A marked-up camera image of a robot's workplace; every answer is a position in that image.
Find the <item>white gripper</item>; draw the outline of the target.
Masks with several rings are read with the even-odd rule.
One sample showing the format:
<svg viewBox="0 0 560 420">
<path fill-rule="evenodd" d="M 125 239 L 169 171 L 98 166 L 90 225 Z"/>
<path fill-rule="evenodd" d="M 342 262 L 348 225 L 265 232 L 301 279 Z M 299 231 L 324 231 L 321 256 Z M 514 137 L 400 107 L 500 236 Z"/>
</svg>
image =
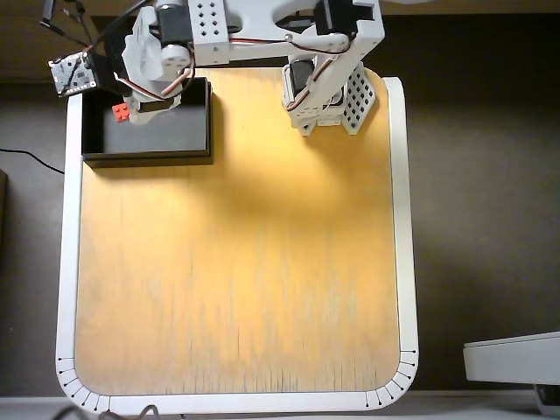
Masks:
<svg viewBox="0 0 560 420">
<path fill-rule="evenodd" d="M 155 35 L 157 8 L 142 8 L 125 37 L 122 60 L 126 74 L 122 77 L 131 94 L 125 98 L 131 124 L 147 124 L 153 114 L 174 109 L 193 77 L 194 55 L 188 46 L 163 45 Z"/>
</svg>

